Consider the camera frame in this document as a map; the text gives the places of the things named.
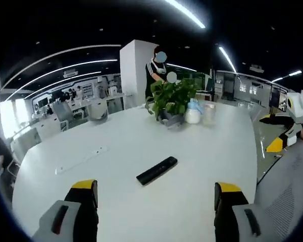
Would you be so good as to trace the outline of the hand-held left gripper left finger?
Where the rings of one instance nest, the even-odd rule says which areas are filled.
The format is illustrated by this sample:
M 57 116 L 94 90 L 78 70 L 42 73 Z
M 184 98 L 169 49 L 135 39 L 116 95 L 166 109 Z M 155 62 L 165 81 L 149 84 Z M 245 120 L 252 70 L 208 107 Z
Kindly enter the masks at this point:
M 33 241 L 97 241 L 97 180 L 72 185 L 40 218 Z

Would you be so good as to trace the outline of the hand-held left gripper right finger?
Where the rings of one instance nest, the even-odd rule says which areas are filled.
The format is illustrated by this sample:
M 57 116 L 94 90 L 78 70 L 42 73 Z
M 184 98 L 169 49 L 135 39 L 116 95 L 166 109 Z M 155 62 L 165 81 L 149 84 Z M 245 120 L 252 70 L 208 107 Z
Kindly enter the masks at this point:
M 269 217 L 250 204 L 238 186 L 215 183 L 214 211 L 216 241 L 270 240 Z

